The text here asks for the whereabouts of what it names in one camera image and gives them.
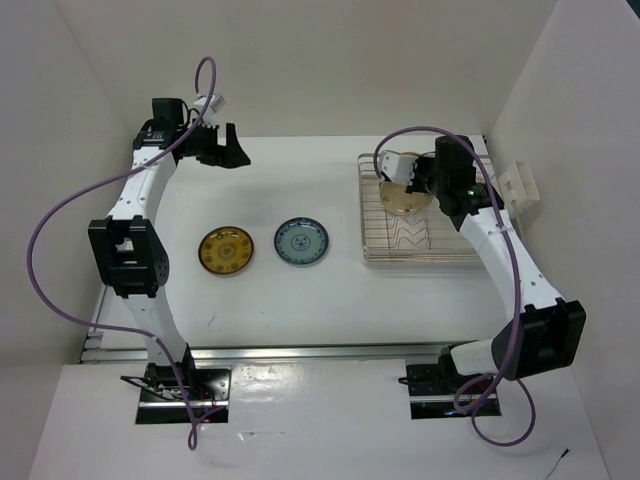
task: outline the teal plate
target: teal plate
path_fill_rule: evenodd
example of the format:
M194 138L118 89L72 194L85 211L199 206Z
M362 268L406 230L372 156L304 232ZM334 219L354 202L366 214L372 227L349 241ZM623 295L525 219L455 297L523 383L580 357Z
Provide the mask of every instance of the teal plate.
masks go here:
M329 234L315 220L305 217L287 220L276 230L276 252L292 265L310 265L320 260L329 248Z

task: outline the dish rack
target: dish rack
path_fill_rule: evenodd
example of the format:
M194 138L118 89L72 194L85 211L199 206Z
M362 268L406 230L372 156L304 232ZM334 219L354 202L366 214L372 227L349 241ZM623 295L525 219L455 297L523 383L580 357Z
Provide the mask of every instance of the dish rack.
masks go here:
M493 178L489 158L481 158ZM477 175L478 181L484 182L482 174ZM380 202L380 180L373 168L373 154L358 157L358 177L362 250L367 261L481 264L473 247L440 211L437 199L414 214L394 215Z

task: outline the patterned plate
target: patterned plate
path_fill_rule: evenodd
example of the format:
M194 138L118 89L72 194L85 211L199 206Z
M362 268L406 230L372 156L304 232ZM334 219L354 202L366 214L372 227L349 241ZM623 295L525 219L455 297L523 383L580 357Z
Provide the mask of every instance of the patterned plate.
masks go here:
M253 240L238 227L220 227L200 242L198 258L209 272L229 275L242 270L253 256Z
M327 252L329 234L319 222L298 217L280 225L273 243L285 262L309 265L320 260Z

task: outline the white floor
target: white floor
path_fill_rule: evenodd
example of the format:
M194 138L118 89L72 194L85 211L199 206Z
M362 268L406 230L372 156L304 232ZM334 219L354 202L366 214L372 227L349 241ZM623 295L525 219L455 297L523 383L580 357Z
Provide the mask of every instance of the white floor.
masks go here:
M65 367L30 480L608 478L571 370L528 379L538 426L518 447L488 446L468 419L411 420L404 362L237 365L228 424L134 425L137 391L119 380L139 365ZM485 433L515 438L528 422L519 387L500 389L503 417Z
M405 136L399 151L433 149L434 136ZM486 154L481 137L472 137ZM378 137L246 138L252 165L226 171L183 160L169 182L156 227L171 261L167 285L175 321L195 347L398 343L493 337L506 323L483 269L373 268L360 236L357 157ZM309 216L328 230L317 265L296 268L273 248L278 226ZM235 225L252 235L251 264L233 277L205 271L202 237ZM100 322L131 325L107 295ZM142 347L136 336L106 332L104 348Z

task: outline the white wall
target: white wall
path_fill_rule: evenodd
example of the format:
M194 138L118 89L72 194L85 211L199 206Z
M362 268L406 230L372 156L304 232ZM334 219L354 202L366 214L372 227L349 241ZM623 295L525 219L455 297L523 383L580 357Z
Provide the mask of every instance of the white wall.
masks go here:
M640 20L624 0L560 0L489 144L531 165L542 201L524 218L529 246L586 308L575 374L614 480L637 478L640 430L639 78Z
M128 122L219 64L244 136L494 124L555 0L56 0Z
M26 478L63 362L77 361L81 329L33 293L26 245L39 218L69 193L125 168L131 132L111 108L55 4L0 4L0 465ZM36 267L68 311L91 314L99 277L86 225L113 191L78 202L42 236Z

